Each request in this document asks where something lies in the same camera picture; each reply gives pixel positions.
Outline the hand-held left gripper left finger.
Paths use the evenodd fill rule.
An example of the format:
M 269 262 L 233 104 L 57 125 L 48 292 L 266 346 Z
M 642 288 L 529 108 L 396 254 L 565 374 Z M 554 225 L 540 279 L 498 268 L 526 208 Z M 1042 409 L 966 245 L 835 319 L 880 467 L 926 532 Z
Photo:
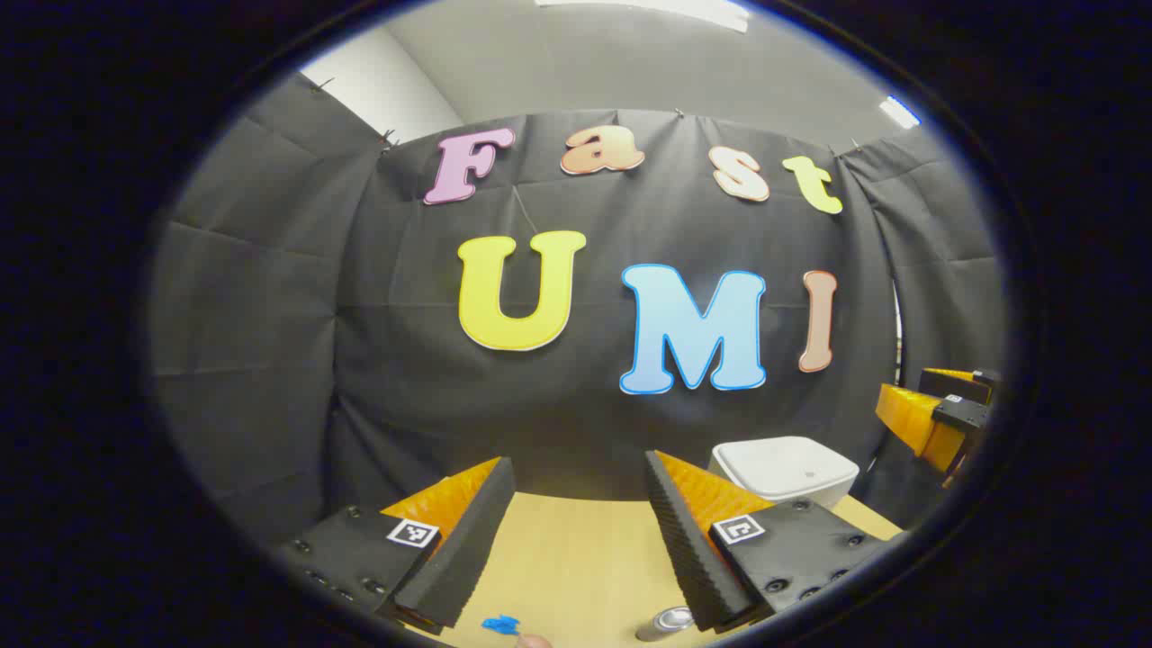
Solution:
M 493 458 L 379 511 L 349 505 L 274 553 L 329 600 L 440 635 L 457 624 L 516 491 L 510 458 Z

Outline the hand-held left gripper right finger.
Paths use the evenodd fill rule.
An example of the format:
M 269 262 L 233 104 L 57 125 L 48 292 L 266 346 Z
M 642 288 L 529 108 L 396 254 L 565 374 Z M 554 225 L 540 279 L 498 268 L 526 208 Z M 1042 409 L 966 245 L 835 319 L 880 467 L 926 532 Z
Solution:
M 770 503 L 662 451 L 644 455 L 647 500 L 698 628 L 755 624 L 828 590 L 888 549 L 802 497 Z

